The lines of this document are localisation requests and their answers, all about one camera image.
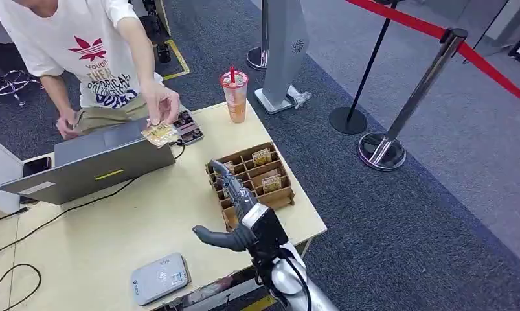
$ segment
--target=cardboard organizer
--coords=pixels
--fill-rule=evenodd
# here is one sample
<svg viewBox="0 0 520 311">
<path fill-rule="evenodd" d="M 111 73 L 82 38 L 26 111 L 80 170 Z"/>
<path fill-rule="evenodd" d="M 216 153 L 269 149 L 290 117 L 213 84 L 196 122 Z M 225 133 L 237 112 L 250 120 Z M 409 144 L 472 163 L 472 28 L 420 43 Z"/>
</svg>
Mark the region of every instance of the cardboard organizer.
<svg viewBox="0 0 520 311">
<path fill-rule="evenodd" d="M 252 160 L 252 154 L 263 150 L 269 149 L 271 153 L 271 162 L 254 167 Z M 250 191 L 258 198 L 258 201 L 272 209 L 279 209 L 287 205 L 294 205 L 294 192 L 290 187 L 290 178 L 286 174 L 284 165 L 280 160 L 278 152 L 275 150 L 273 143 L 264 143 L 234 154 L 225 156 L 218 159 L 219 162 L 227 163 L 233 162 L 235 177 L 242 180 L 242 185 L 250 189 Z M 207 174 L 209 175 L 210 184 L 216 192 L 221 205 L 221 213 L 225 220 L 226 230 L 228 232 L 233 231 L 238 224 L 237 215 L 233 203 L 229 197 L 224 194 L 221 185 L 216 182 L 216 174 L 214 169 L 207 164 Z M 281 176 L 282 188 L 264 193 L 262 180 L 271 176 Z"/>
</svg>

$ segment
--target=red rope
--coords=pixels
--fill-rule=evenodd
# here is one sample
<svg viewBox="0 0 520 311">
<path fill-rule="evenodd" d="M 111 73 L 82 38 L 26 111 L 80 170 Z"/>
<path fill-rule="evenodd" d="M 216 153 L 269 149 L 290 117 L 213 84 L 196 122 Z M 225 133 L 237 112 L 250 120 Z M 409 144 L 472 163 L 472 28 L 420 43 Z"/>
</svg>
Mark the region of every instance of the red rope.
<svg viewBox="0 0 520 311">
<path fill-rule="evenodd" d="M 346 1 L 437 39 L 440 39 L 445 32 L 445 29 L 442 27 L 428 23 L 403 12 L 393 10 L 392 8 L 385 7 L 371 0 Z M 503 88 L 508 90 L 511 94 L 515 95 L 518 99 L 520 99 L 520 89 L 513 82 L 511 82 L 510 79 L 505 77 L 502 73 L 500 73 L 500 71 L 494 68 L 493 65 L 488 63 L 481 55 L 475 52 L 467 43 L 464 42 L 458 51 L 475 67 L 488 75 L 492 80 L 500 84 Z"/>
</svg>

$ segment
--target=stanchion base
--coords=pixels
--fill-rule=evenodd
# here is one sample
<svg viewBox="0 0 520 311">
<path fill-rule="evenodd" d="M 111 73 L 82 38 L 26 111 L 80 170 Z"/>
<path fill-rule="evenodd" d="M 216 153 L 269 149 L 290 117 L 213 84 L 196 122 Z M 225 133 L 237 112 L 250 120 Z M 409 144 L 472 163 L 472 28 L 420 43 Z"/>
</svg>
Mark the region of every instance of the stanchion base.
<svg viewBox="0 0 520 311">
<path fill-rule="evenodd" d="M 281 112 L 283 110 L 290 109 L 294 107 L 294 105 L 288 101 L 287 99 L 284 99 L 281 103 L 277 105 L 273 105 L 267 97 L 264 95 L 264 89 L 257 89 L 254 91 L 254 96 L 259 101 L 260 104 L 266 109 L 267 114 L 274 115 L 277 112 Z"/>
<path fill-rule="evenodd" d="M 262 47 L 255 47 L 246 54 L 246 61 L 248 65 L 259 71 L 267 70 L 267 62 L 262 64 Z"/>
<path fill-rule="evenodd" d="M 370 160 L 372 154 L 376 148 L 380 145 L 385 134 L 382 133 L 368 133 L 362 136 L 359 140 L 359 146 L 357 147 L 357 153 L 366 165 L 372 167 L 375 170 L 381 170 L 389 172 L 399 168 L 407 159 L 407 152 L 401 145 L 399 140 L 394 140 L 385 155 L 382 157 L 379 163 L 374 163 Z"/>
<path fill-rule="evenodd" d="M 362 133 L 367 128 L 367 118 L 359 110 L 353 111 L 353 115 L 349 122 L 347 122 L 347 116 L 349 114 L 349 107 L 338 107 L 330 113 L 328 120 L 330 125 L 335 128 L 338 132 L 355 135 Z"/>
</svg>

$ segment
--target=person's hand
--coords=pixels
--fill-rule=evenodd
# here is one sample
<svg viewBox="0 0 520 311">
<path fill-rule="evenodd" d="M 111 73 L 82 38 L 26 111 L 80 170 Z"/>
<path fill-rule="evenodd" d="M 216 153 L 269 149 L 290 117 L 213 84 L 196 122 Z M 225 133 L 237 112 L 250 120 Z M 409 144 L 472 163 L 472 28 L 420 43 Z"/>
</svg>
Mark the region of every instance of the person's hand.
<svg viewBox="0 0 520 311">
<path fill-rule="evenodd" d="M 147 102 L 151 124 L 158 125 L 161 121 L 174 123 L 179 112 L 179 94 L 155 80 L 140 86 L 141 95 Z"/>
<path fill-rule="evenodd" d="M 73 126 L 76 124 L 76 112 L 73 109 L 68 109 L 63 113 L 60 113 L 60 118 L 56 123 L 56 127 L 60 131 L 63 139 L 73 139 L 81 135 L 81 133 L 75 131 Z"/>
</svg>

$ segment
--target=stanchion post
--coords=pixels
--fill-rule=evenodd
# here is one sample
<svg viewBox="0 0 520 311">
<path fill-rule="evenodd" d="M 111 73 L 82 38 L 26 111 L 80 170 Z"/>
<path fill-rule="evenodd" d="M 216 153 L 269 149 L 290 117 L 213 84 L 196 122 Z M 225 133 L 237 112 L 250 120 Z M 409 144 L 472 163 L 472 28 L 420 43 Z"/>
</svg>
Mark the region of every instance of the stanchion post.
<svg viewBox="0 0 520 311">
<path fill-rule="evenodd" d="M 395 9 L 397 7 L 397 3 L 401 0 L 392 0 L 391 8 Z M 365 69 L 365 73 L 363 74 L 363 78 L 361 79 L 361 83 L 359 85 L 359 89 L 357 89 L 357 93 L 353 98 L 353 104 L 351 107 L 338 107 L 328 116 L 328 120 L 333 128 L 335 128 L 338 132 L 355 135 L 362 133 L 367 128 L 367 118 L 365 115 L 356 110 L 357 103 L 359 102 L 359 98 L 363 92 L 363 88 L 365 87 L 365 83 L 367 82 L 368 75 L 370 74 L 370 70 L 372 69 L 372 64 L 374 64 L 374 60 L 376 59 L 376 55 L 378 55 L 378 50 L 380 48 L 381 42 L 383 41 L 383 37 L 387 32 L 387 28 L 389 27 L 389 23 L 391 19 L 386 18 L 383 22 L 383 26 L 378 35 L 378 40 L 374 46 L 374 50 L 372 50 L 372 54 L 370 55 L 370 59 L 368 60 L 367 68 Z"/>
<path fill-rule="evenodd" d="M 259 70 L 267 70 L 267 58 L 269 56 L 269 32 L 267 31 L 267 6 L 268 0 L 262 0 L 262 46 L 251 49 L 246 54 L 250 67 Z"/>
<path fill-rule="evenodd" d="M 368 133 L 361 138 L 357 151 L 359 157 L 366 165 L 382 171 L 396 170 L 403 165 L 407 154 L 399 140 L 397 140 L 397 136 L 429 91 L 441 70 L 450 58 L 454 56 L 467 36 L 468 32 L 464 29 L 447 29 L 441 38 L 443 46 L 403 109 L 399 112 L 389 131 L 386 134 Z"/>
</svg>

